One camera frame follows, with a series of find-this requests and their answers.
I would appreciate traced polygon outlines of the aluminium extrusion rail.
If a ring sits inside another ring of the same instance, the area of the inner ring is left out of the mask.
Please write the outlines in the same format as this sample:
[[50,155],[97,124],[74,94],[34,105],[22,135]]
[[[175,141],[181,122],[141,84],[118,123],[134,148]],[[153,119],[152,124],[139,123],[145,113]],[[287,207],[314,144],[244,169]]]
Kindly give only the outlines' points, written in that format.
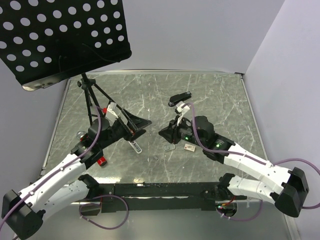
[[[45,182],[44,179],[40,179],[33,185],[21,190],[20,197],[23,198],[27,194],[30,194],[32,203],[36,205],[41,203],[44,204],[50,197],[60,191],[63,188],[63,185],[64,184],[61,182],[53,182],[52,180]],[[286,193],[285,187],[281,186],[280,192],[277,193],[274,189],[261,181],[241,178],[239,176],[232,177],[227,183],[226,189],[234,196],[247,196],[272,204],[277,200],[282,199],[283,195]]]

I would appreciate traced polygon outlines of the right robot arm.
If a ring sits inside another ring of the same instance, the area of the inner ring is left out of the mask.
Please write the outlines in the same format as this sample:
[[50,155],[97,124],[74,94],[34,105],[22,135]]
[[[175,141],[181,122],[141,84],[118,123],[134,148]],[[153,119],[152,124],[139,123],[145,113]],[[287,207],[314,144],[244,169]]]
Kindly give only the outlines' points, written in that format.
[[218,193],[223,199],[246,196],[274,204],[283,214],[297,218],[303,208],[309,186],[305,172],[294,167],[281,167],[242,148],[234,141],[215,132],[205,116],[190,121],[176,117],[158,133],[170,144],[181,140],[198,145],[203,154],[216,162],[236,168],[252,179],[234,174],[220,178]]

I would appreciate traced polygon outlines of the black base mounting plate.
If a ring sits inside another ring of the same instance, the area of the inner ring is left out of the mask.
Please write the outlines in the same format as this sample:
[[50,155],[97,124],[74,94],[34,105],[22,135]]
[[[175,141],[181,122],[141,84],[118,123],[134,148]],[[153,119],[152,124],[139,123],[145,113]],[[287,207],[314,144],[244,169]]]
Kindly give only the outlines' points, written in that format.
[[246,200],[242,195],[234,197],[218,182],[171,183],[102,183],[84,203],[101,204],[102,213],[125,211],[122,198],[129,211],[190,210],[215,211],[216,205],[231,200]]

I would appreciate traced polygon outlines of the red cylindrical object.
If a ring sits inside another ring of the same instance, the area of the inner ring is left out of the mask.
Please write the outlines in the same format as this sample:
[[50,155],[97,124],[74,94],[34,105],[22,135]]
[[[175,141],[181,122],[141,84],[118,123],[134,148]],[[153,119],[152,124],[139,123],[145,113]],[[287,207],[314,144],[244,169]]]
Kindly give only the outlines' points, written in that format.
[[[80,130],[76,133],[76,138],[82,142],[88,138],[88,134],[85,131]],[[100,167],[104,167],[107,165],[108,162],[107,159],[104,156],[102,156],[97,160],[97,163]]]

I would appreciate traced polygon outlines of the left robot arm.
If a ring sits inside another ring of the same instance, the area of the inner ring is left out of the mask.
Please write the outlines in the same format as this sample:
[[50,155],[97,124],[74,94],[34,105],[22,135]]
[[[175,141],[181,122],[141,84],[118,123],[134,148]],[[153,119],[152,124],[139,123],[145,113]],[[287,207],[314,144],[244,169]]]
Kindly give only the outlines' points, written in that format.
[[55,213],[78,200],[95,200],[99,183],[84,174],[103,156],[103,150],[125,139],[130,142],[143,135],[152,124],[124,110],[128,122],[110,108],[95,119],[71,152],[52,170],[28,187],[7,192],[2,201],[1,225],[7,224],[17,237],[26,240]]

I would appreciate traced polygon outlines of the black stapler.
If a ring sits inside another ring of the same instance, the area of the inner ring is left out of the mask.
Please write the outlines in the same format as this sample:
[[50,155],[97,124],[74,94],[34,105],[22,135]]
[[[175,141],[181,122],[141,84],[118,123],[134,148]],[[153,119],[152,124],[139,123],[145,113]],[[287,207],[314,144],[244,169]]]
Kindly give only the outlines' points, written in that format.
[[190,91],[183,92],[180,94],[173,95],[169,98],[168,106],[169,107],[174,107],[176,106],[179,102],[184,102],[192,97],[192,93]]

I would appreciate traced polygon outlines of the staple tray with staples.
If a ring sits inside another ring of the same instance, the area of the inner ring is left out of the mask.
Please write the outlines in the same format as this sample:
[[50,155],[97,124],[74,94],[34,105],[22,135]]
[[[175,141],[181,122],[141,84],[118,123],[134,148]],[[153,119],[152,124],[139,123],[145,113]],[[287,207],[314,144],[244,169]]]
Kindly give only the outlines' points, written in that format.
[[173,150],[175,150],[175,149],[176,149],[176,147],[175,147],[174,144],[168,144],[168,145],[164,145],[164,146],[163,146],[163,150],[164,150],[165,152],[173,151]]

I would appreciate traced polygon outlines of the black tripod stand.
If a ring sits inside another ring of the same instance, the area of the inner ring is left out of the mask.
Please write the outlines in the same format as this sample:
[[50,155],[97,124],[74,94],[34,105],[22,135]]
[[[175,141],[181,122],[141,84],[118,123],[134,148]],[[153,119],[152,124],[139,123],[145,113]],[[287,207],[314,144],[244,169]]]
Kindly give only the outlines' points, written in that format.
[[93,117],[104,118],[107,115],[107,113],[104,113],[103,109],[100,107],[93,87],[100,91],[109,100],[108,104],[115,103],[115,106],[120,111],[123,110],[122,107],[120,107],[104,90],[102,90],[101,87],[97,85],[96,80],[88,78],[86,73],[81,74],[81,80],[77,82],[77,85],[84,91],[90,126],[93,124]]

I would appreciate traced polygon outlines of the black perforated music stand desk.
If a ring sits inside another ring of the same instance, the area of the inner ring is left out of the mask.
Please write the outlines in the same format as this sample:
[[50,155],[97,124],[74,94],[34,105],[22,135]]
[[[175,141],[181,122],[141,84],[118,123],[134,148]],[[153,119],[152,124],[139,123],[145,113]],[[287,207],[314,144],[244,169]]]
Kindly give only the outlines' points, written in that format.
[[3,0],[0,58],[25,91],[127,60],[120,0]]

